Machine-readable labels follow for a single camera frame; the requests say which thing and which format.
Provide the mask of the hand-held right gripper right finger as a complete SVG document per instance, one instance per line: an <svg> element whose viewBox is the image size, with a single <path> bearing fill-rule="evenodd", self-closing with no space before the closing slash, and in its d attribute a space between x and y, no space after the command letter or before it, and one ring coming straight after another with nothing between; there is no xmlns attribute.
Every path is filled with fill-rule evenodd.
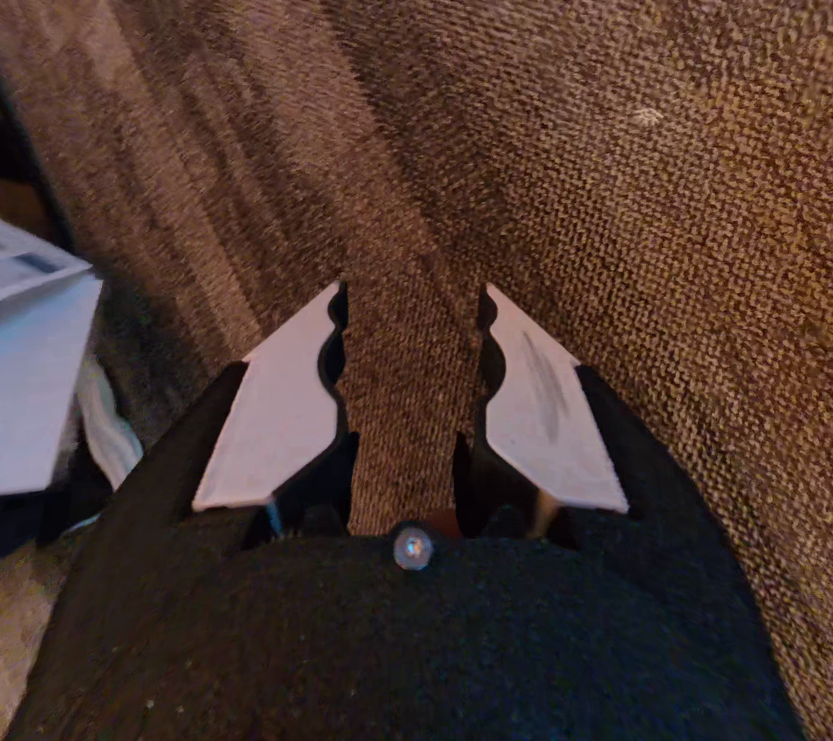
<svg viewBox="0 0 833 741"><path fill-rule="evenodd" d="M456 522L486 534L508 513L509 535L548 538L570 510L627 517L630 504L580 379L580 362L494 283L478 300L472 442L453 457Z"/></svg>

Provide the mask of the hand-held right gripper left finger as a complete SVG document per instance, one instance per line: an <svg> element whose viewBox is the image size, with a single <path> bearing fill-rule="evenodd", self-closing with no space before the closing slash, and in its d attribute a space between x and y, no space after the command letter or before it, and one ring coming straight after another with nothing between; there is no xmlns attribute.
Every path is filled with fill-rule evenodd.
<svg viewBox="0 0 833 741"><path fill-rule="evenodd" d="M282 535L329 507L348 527L359 438L338 390L348 318L348 285L337 280L245 357L194 513L253 507Z"/></svg>

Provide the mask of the white cloth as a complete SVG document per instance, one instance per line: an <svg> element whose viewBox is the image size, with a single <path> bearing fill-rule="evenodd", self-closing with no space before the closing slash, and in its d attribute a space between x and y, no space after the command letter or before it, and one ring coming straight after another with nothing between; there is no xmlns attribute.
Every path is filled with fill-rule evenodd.
<svg viewBox="0 0 833 741"><path fill-rule="evenodd" d="M90 352L79 369L76 396L92 460L117 492L142 459L143 448L118 411L107 374Z"/></svg>

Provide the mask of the white box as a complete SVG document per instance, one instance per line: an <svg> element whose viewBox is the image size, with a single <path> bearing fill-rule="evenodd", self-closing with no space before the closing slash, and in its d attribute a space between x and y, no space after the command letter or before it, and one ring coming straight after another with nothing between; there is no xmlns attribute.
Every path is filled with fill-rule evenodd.
<svg viewBox="0 0 833 741"><path fill-rule="evenodd" d="M1 223L1 493L45 490L102 280L90 264Z"/></svg>

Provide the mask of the dark furniture frame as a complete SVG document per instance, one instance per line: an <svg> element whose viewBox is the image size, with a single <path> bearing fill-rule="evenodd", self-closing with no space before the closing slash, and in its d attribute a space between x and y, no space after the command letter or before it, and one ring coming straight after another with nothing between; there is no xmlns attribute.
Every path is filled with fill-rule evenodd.
<svg viewBox="0 0 833 741"><path fill-rule="evenodd" d="M1 81L1 219L72 253L72 227L8 93Z"/></svg>

